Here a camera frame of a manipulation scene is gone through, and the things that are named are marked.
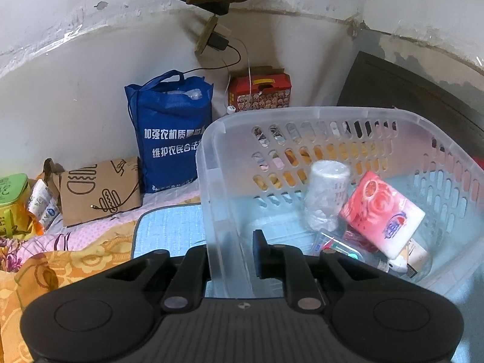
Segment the red small box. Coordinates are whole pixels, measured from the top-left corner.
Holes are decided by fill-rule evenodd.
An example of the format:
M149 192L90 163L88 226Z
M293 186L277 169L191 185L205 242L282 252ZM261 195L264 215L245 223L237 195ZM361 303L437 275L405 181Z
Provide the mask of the red small box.
M346 226L345 232L342 235L345 244L352 246L357 250L363 250L371 254L379 252L379 249L369 242L361 233L357 232L355 229Z

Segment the pink tissue pack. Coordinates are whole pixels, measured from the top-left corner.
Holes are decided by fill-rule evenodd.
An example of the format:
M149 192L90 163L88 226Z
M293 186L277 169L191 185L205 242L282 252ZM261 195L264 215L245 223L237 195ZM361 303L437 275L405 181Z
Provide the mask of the pink tissue pack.
M394 260L417 231L425 212L368 171L341 208L340 216L388 259Z

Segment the clear plastic basket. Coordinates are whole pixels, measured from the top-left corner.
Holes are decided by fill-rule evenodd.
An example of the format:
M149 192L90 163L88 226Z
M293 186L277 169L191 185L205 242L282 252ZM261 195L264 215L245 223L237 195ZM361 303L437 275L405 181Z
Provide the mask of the clear plastic basket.
M196 152L208 259L218 297L277 297L258 278L252 240L305 254L326 242L384 264L347 230L340 208L363 177L377 175L417 205L424 252L411 280L449 295L483 262L483 171L438 126L399 109L291 107L237 112L213 122Z

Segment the cream tube with orange end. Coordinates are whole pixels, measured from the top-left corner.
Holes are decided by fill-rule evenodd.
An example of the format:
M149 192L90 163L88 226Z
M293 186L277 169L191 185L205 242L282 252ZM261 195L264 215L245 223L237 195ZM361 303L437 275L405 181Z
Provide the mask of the cream tube with orange end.
M397 258L379 260L377 269L396 274L406 274L413 279L431 269L431 256L415 239L411 238Z

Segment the blue table mat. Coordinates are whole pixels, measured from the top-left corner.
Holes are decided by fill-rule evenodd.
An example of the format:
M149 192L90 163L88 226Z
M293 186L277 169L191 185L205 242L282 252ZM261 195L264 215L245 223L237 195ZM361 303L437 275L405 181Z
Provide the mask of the blue table mat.
M155 249L173 256L185 254L193 246L205 244L200 205L158 208L142 215L135 226L131 256L140 257ZM453 362L483 361L483 267L479 266L461 287L452 293L464 319L463 339Z

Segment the pink floral sheet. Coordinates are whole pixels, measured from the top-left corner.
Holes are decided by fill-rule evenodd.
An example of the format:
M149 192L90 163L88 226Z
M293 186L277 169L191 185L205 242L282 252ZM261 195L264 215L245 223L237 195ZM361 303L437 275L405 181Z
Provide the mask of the pink floral sheet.
M59 215L48 232L27 240L1 238L1 270L16 273L32 256L43 252L80 251L104 235L110 228L138 221L148 211L163 207L181 205L199 198L199 189L194 185L173 188L164 192L146 194L141 207L90 221L72 227L62 225Z

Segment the brown paper burger bag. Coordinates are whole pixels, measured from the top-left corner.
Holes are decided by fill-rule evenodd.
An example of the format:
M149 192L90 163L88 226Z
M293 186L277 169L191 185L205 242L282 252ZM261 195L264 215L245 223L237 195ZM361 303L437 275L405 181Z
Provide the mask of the brown paper burger bag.
M48 158L44 179L71 227L130 211L142 204L139 160L119 158L67 171Z

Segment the orange floral bedsheet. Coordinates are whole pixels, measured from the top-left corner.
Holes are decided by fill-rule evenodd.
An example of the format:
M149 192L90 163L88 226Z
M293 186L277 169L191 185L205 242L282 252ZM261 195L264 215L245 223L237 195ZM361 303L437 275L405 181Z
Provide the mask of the orange floral bedsheet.
M32 361L20 331L27 305L46 293L129 260L135 226L135 221L119 224L81 251L40 253L16 273L1 272L2 362Z

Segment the white snack packets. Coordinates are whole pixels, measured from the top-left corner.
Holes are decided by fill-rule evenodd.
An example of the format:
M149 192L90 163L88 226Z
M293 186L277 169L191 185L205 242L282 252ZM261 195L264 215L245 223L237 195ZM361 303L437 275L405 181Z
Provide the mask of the white snack packets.
M47 231L60 214L57 199L42 179L35 182L27 201L30 215Z

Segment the red gift carton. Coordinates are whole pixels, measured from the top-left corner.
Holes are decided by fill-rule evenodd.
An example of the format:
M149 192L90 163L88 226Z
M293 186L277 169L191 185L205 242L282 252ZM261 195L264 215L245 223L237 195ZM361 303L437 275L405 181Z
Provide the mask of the red gift carton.
M292 83L283 68L254 67L231 75L228 107L235 112L289 107Z

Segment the blue tote bag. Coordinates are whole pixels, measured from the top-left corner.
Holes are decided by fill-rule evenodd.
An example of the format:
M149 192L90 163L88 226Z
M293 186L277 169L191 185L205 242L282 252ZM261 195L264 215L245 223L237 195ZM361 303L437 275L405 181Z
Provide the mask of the blue tote bag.
M213 85L177 70L125 87L139 150L143 190L156 193L197 179L195 153L212 123Z

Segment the green lidded yellow box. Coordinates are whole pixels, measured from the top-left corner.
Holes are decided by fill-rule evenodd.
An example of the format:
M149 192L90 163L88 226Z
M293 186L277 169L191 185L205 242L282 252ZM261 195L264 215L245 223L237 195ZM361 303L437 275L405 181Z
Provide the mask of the green lidded yellow box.
M19 237L31 232L32 218L27 210L31 187L26 174L19 173L0 180L1 236Z

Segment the dark wooden headboard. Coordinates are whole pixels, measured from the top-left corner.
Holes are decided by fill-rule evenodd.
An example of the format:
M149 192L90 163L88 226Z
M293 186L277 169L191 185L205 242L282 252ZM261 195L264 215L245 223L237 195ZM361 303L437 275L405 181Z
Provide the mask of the dark wooden headboard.
M472 158L483 160L483 114L438 85L396 64L360 52L338 106L398 108L441 128Z

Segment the black wall charger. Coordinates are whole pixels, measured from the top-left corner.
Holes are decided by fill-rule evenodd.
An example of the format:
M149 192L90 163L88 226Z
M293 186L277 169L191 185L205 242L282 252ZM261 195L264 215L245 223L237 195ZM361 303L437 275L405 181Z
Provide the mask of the black wall charger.
M219 52L223 52L229 46L230 41L221 34L212 32L208 37L207 46Z

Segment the wooden wall stick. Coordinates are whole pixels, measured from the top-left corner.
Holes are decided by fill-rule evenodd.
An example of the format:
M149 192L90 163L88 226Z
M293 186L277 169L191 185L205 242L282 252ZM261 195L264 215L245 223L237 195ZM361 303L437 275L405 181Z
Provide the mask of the wooden wall stick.
M218 23L218 18L216 15L212 15L207 23L205 24L201 34L198 36L198 41L195 46L195 55L201 56L204 52L204 49L208 45L208 40L213 33L216 25Z

